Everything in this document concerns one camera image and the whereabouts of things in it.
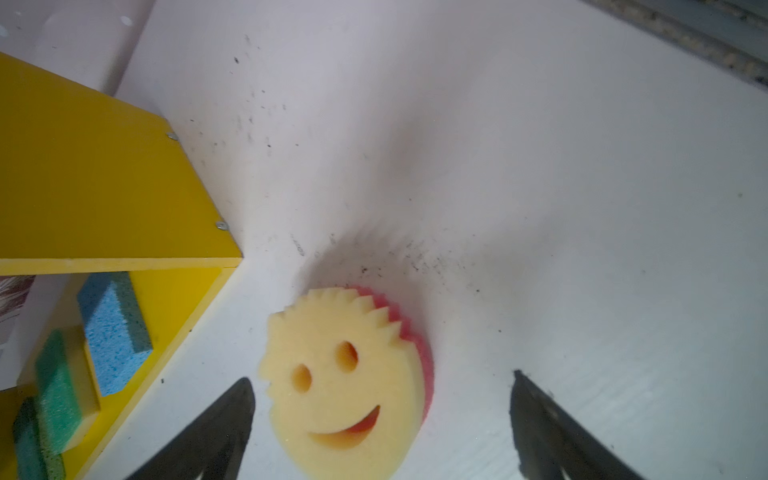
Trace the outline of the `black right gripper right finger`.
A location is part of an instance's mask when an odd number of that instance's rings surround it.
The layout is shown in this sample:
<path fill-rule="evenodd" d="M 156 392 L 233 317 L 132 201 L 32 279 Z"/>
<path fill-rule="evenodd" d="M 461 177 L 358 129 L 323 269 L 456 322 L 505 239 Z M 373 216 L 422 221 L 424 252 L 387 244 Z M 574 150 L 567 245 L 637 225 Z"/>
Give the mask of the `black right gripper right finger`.
<path fill-rule="evenodd" d="M 524 478 L 642 479 L 522 371 L 514 377 L 509 414 Z"/>

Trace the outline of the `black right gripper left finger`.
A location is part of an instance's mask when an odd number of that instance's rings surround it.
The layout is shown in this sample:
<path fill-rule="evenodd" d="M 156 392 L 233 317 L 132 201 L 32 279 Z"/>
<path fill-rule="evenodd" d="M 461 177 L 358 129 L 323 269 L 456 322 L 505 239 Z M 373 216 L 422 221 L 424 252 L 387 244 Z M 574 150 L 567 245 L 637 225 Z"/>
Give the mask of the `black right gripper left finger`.
<path fill-rule="evenodd" d="M 252 430 L 256 401 L 242 377 L 157 454 L 132 479 L 235 479 Z"/>

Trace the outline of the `blue sponge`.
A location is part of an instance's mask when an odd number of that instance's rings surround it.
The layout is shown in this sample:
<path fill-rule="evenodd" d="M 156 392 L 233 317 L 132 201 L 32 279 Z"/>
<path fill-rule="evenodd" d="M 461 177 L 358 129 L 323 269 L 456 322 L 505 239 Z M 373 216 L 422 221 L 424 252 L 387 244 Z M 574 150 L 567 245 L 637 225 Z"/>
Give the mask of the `blue sponge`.
<path fill-rule="evenodd" d="M 130 275 L 90 274 L 77 302 L 100 394 L 117 394 L 153 351 Z"/>

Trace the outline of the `round smiley face sponge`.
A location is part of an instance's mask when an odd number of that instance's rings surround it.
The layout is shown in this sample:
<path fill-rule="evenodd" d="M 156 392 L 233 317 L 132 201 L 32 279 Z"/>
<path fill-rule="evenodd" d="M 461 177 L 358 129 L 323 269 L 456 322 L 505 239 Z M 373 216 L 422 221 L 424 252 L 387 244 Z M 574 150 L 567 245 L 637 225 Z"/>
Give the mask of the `round smiley face sponge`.
<path fill-rule="evenodd" d="M 428 344 L 384 295 L 310 290 L 267 320 L 272 429 L 310 479 L 389 479 L 434 394 Z"/>

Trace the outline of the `light green sponge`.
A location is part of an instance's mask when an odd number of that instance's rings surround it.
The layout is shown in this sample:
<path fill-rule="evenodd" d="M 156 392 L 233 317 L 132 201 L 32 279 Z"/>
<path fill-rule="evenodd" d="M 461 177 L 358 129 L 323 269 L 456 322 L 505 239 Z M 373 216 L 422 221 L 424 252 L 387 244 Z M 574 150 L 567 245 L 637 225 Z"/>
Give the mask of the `light green sponge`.
<path fill-rule="evenodd" d="M 55 454 L 77 447 L 100 413 L 80 327 L 52 331 L 35 361 L 42 422 Z"/>

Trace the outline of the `dark green sponge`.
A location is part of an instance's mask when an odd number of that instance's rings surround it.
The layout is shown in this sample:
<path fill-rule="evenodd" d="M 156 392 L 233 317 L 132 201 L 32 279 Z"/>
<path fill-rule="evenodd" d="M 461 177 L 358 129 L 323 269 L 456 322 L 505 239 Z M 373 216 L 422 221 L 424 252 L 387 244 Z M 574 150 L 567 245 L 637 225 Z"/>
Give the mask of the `dark green sponge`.
<path fill-rule="evenodd" d="M 21 403 L 12 424 L 17 478 L 21 480 L 65 479 L 63 460 L 54 454 L 46 433 L 40 426 L 33 397 Z"/>

